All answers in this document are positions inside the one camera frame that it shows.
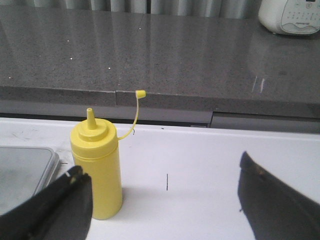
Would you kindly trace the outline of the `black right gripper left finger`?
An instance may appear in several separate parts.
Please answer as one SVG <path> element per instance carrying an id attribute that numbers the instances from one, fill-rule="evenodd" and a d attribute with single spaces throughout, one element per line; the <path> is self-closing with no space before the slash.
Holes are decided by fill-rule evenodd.
<path id="1" fill-rule="evenodd" d="M 2 240 L 84 240 L 93 216 L 92 179 L 74 166 L 0 217 Z"/>

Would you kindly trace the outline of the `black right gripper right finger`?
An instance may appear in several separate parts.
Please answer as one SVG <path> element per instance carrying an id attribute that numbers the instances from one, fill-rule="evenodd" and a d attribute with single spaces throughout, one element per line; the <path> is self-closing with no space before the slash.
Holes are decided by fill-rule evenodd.
<path id="1" fill-rule="evenodd" d="M 240 159 L 238 198 L 256 240 L 318 240 L 320 205 L 255 163 Z"/>

